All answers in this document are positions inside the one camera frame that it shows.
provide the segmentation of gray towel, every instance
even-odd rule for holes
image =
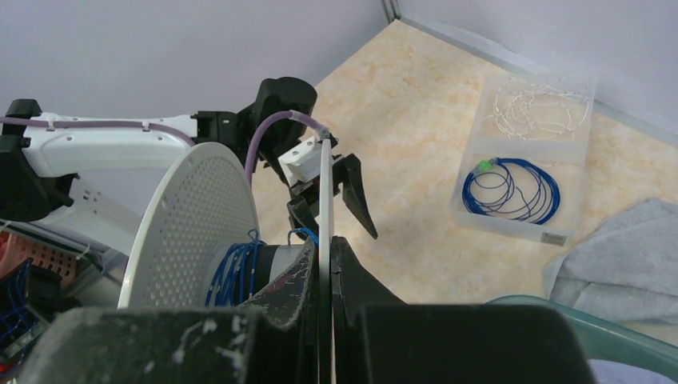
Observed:
[[[678,206],[650,198],[608,218],[544,284],[554,302],[609,321],[678,324]]]

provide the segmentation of robotic arm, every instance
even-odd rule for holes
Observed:
[[[194,142],[228,146],[245,165],[249,143],[266,118],[283,110],[311,114],[316,100],[315,89],[297,78],[266,79],[256,101],[237,114],[200,111],[173,118],[103,122],[45,113],[35,100],[15,100],[8,118],[29,118],[43,126],[5,121],[0,177],[12,183],[0,187],[0,218],[56,226],[129,254],[141,219],[96,191],[79,173],[169,168]],[[305,129],[301,122],[275,122],[261,138],[257,157],[287,185],[292,227],[317,234],[320,145],[314,138],[300,141]],[[335,146],[337,140],[331,135],[330,139]],[[337,155],[334,161],[335,194],[343,184],[347,207],[376,238],[360,161],[354,154]]]

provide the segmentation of red plastic basket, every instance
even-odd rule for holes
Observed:
[[[9,234],[0,233],[0,278],[14,270],[26,259],[32,264],[61,275],[61,288],[66,288],[75,278],[75,257],[53,250],[39,242]]]

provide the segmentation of marble tabletop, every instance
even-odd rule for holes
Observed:
[[[449,209],[486,76],[504,72],[402,22],[394,22],[318,86],[313,116],[340,141],[335,153],[362,161],[379,238],[372,239],[341,198],[335,234],[362,265],[410,303],[487,302],[509,294],[544,297],[542,269],[566,249],[469,230]],[[574,242],[611,214],[647,197],[678,203],[678,178],[664,166],[678,150],[594,114],[583,218]],[[289,195],[270,171],[253,192],[262,237],[286,242]],[[678,344],[678,328],[631,325]]]

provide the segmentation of purple cable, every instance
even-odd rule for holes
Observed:
[[[15,126],[36,126],[38,128],[49,128],[50,122],[45,122],[42,120],[29,120],[26,118],[2,118],[0,117],[0,124],[11,124]],[[54,122],[54,128],[144,128],[142,122],[126,122],[120,120],[100,120],[92,122],[72,122],[72,121],[59,121]],[[164,126],[162,124],[156,124],[154,122],[149,122],[148,128],[150,130],[158,130],[160,132],[165,132],[166,134],[171,134],[185,141],[189,146],[195,146],[195,142],[189,135],[181,132],[180,130],[174,129],[171,126]]]
[[[318,136],[323,138],[329,138],[329,130],[326,126],[323,126],[314,118],[303,114],[295,110],[283,110],[281,112],[276,112],[275,114],[270,115],[268,118],[264,119],[257,130],[254,131],[252,136],[252,141],[249,142],[249,148],[247,149],[247,158],[245,159],[245,176],[250,185],[252,185],[252,174],[254,173],[254,163],[257,161],[257,150],[259,148],[259,142],[264,136],[266,130],[268,130],[275,122],[278,122],[283,119],[294,120],[295,122],[300,122],[305,126],[310,127],[315,130]]]

